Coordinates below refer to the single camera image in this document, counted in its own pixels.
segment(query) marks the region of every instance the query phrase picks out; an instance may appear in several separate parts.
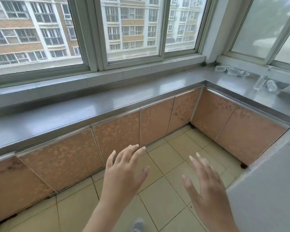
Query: window pane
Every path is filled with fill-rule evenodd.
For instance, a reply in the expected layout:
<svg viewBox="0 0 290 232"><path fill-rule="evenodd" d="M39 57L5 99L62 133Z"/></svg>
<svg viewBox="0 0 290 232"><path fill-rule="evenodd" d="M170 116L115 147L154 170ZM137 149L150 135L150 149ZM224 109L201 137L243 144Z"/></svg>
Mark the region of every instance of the window pane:
<svg viewBox="0 0 290 232"><path fill-rule="evenodd" d="M290 0L254 0L232 48L266 58L290 16Z"/></svg>
<svg viewBox="0 0 290 232"><path fill-rule="evenodd" d="M164 0L100 1L109 62L159 55Z"/></svg>
<svg viewBox="0 0 290 232"><path fill-rule="evenodd" d="M165 52L194 49L207 0L171 0Z"/></svg>
<svg viewBox="0 0 290 232"><path fill-rule="evenodd" d="M60 2L0 0L0 75L83 64L73 50L79 47L73 21L65 18L68 0ZM5 27L7 20L13 27Z"/></svg>

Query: apartment building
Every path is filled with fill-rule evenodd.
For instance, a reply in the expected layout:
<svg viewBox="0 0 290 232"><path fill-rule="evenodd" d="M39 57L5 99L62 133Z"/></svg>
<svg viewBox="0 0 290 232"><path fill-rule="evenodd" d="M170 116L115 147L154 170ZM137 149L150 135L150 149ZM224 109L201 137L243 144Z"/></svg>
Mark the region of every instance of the apartment building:
<svg viewBox="0 0 290 232"><path fill-rule="evenodd" d="M171 0L165 52L193 49L206 0ZM108 60L159 54L164 0L101 0Z"/></svg>
<svg viewBox="0 0 290 232"><path fill-rule="evenodd" d="M67 0L0 0L0 67L81 58Z"/></svg>

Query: tiled floor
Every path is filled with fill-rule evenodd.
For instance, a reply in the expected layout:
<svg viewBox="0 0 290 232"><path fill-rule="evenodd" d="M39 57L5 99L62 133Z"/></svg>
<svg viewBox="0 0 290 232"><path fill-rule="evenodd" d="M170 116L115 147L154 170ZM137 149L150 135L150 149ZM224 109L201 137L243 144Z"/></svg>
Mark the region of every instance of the tiled floor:
<svg viewBox="0 0 290 232"><path fill-rule="evenodd" d="M183 187L187 175L200 192L189 155L199 152L228 187L241 173L240 161L196 128L186 126L151 144L140 157L138 171L150 166L146 181L124 210L113 231L127 232L142 217L145 231L208 231L199 221ZM81 232L99 202L104 171L62 193L42 200L0 226L0 232Z"/></svg>

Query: cabinet door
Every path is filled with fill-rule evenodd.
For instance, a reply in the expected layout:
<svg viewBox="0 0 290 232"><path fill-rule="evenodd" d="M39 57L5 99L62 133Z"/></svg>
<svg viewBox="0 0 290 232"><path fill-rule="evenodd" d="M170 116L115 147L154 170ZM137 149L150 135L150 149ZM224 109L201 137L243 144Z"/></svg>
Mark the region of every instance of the cabinet door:
<svg viewBox="0 0 290 232"><path fill-rule="evenodd" d="M235 106L229 100L204 89L191 123L216 140Z"/></svg>
<svg viewBox="0 0 290 232"><path fill-rule="evenodd" d="M285 131L273 121L236 106L216 141L249 165Z"/></svg>
<svg viewBox="0 0 290 232"><path fill-rule="evenodd" d="M113 150L118 154L130 144L139 144L140 111L94 126L93 132L102 159L106 163Z"/></svg>
<svg viewBox="0 0 290 232"><path fill-rule="evenodd" d="M103 167L91 129L20 158L57 192Z"/></svg>
<svg viewBox="0 0 290 232"><path fill-rule="evenodd" d="M199 93L200 89L196 89L191 92L175 96L168 133L178 129L190 121Z"/></svg>
<svg viewBox="0 0 290 232"><path fill-rule="evenodd" d="M0 220L53 192L16 156L0 161Z"/></svg>
<svg viewBox="0 0 290 232"><path fill-rule="evenodd" d="M141 147L168 133L174 99L141 109Z"/></svg>

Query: orange cabinet panel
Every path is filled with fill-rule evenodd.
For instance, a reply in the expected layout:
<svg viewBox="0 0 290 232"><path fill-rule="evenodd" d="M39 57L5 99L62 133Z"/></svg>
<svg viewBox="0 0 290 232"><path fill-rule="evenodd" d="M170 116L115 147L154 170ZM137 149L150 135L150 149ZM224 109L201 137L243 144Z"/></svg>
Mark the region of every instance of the orange cabinet panel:
<svg viewBox="0 0 290 232"><path fill-rule="evenodd" d="M16 156L0 161L0 220L53 192Z"/></svg>
<svg viewBox="0 0 290 232"><path fill-rule="evenodd" d="M19 158L57 192L103 167L91 129Z"/></svg>
<svg viewBox="0 0 290 232"><path fill-rule="evenodd" d="M168 133L174 99L170 98L141 109L141 146L145 146Z"/></svg>
<svg viewBox="0 0 290 232"><path fill-rule="evenodd" d="M215 140L235 106L233 102L204 89L191 123Z"/></svg>
<svg viewBox="0 0 290 232"><path fill-rule="evenodd" d="M196 89L175 97L168 133L190 121L199 93Z"/></svg>
<svg viewBox="0 0 290 232"><path fill-rule="evenodd" d="M102 159L106 163L113 150L118 154L130 144L139 144L140 111L94 126L93 132Z"/></svg>
<svg viewBox="0 0 290 232"><path fill-rule="evenodd" d="M285 131L273 121L236 106L216 141L249 165Z"/></svg>

